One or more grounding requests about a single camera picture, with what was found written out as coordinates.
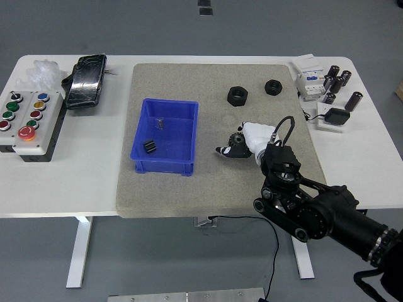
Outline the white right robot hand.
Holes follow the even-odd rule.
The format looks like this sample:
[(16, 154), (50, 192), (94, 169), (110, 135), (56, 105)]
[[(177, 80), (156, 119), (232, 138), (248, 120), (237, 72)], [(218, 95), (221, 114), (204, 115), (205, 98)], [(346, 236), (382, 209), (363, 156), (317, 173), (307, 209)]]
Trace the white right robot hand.
[(254, 155), (258, 159), (275, 131), (274, 126), (243, 121), (237, 132), (229, 138), (227, 147), (217, 147), (215, 151), (228, 158), (246, 159)]

